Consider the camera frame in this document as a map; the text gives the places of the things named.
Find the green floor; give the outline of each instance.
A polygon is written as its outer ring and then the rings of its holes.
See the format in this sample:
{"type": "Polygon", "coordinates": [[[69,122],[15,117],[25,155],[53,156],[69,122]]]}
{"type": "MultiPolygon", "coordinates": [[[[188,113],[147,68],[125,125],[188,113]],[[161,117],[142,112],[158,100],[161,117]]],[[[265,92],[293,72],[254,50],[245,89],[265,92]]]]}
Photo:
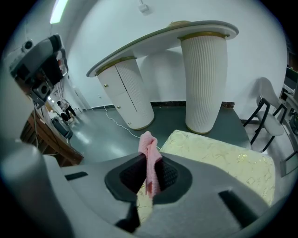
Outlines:
{"type": "MultiPolygon", "coordinates": [[[[189,132],[185,125],[186,107],[153,107],[153,110],[153,123],[140,131],[131,130],[134,135],[140,136],[150,131],[157,138],[158,146],[161,148],[174,130],[189,132]]],[[[118,124],[127,127],[116,109],[108,109],[108,115],[118,124]]],[[[104,109],[79,114],[70,127],[74,133],[70,144],[83,154],[82,163],[105,161],[137,152],[139,139],[109,120],[104,109]]],[[[221,108],[214,127],[205,136],[250,148],[248,136],[233,109],[221,108]]]]}

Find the towel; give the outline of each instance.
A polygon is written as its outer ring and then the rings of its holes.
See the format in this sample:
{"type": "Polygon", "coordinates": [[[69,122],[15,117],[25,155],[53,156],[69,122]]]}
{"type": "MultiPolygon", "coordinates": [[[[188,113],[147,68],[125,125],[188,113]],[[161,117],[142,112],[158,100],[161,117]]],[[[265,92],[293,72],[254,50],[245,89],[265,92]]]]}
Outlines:
{"type": "Polygon", "coordinates": [[[157,175],[154,165],[162,158],[162,155],[157,150],[157,139],[150,132],[145,132],[140,137],[139,152],[146,155],[147,158],[147,178],[146,178],[146,193],[150,198],[153,198],[160,192],[157,175]]]}

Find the white cylinder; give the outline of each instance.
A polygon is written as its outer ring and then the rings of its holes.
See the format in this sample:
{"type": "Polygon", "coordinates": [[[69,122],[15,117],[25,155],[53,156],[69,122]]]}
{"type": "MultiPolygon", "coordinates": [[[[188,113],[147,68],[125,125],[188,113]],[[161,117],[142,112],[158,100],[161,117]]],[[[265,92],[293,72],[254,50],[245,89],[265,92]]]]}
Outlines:
{"type": "Polygon", "coordinates": [[[217,118],[227,79],[227,43],[223,37],[197,36],[181,42],[186,76],[186,126],[208,133],[217,118]]]}
{"type": "Polygon", "coordinates": [[[154,112],[136,60],[118,61],[102,71],[98,79],[127,126],[141,130],[151,124],[154,112]]]}

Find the gray chair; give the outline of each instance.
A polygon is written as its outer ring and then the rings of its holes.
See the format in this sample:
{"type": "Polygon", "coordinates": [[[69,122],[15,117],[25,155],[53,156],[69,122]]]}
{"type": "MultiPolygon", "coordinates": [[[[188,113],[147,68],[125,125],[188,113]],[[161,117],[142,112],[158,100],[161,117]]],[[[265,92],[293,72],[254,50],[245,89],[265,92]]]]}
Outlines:
{"type": "Polygon", "coordinates": [[[284,133],[282,123],[284,121],[284,117],[286,115],[287,108],[285,105],[282,104],[282,102],[275,95],[272,84],[267,78],[260,78],[258,80],[258,83],[259,83],[258,97],[257,97],[258,107],[254,111],[254,113],[251,115],[251,117],[244,123],[243,126],[245,127],[254,117],[257,117],[259,119],[259,121],[261,121],[260,126],[256,130],[256,134],[254,135],[254,137],[251,140],[251,145],[256,140],[261,129],[265,128],[265,130],[271,135],[271,139],[269,140],[268,144],[263,149],[263,152],[264,152],[276,136],[280,136],[284,133]],[[263,105],[266,105],[266,110],[260,111],[260,109],[262,108],[263,105]],[[273,106],[276,108],[276,111],[273,114],[269,113],[270,106],[273,106]],[[281,120],[278,121],[275,118],[275,116],[281,109],[283,109],[284,112],[281,117],[281,120]]]}

